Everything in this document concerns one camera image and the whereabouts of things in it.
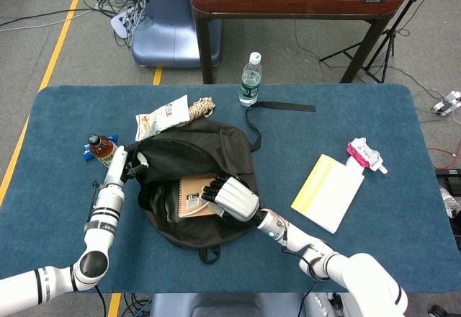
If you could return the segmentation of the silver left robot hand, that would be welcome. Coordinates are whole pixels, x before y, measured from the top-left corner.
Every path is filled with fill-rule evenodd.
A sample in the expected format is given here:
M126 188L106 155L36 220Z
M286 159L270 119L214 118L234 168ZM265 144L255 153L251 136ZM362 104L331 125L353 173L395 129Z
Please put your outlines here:
M128 160L129 153L129 150L124 146L117 148L103 182L105 187L116 185L123 188L127 180L137 177L137 175L140 175L149 168L147 158L141 152L136 154L138 165L130 166Z

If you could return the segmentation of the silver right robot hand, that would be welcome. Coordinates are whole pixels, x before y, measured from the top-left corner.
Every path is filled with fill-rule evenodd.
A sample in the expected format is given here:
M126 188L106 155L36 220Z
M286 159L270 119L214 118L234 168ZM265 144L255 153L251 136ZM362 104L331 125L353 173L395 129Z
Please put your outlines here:
M250 221L259 209L259 197L230 175L216 176L202 188L200 197L219 215L227 213L241 222Z

